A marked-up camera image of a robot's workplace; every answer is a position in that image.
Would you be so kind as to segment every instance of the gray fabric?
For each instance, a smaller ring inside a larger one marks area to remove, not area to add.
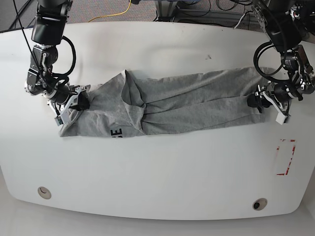
[[[133,137],[264,122],[247,106],[263,83],[253,67],[145,80],[123,71],[89,93],[90,109],[72,111],[60,135]]]

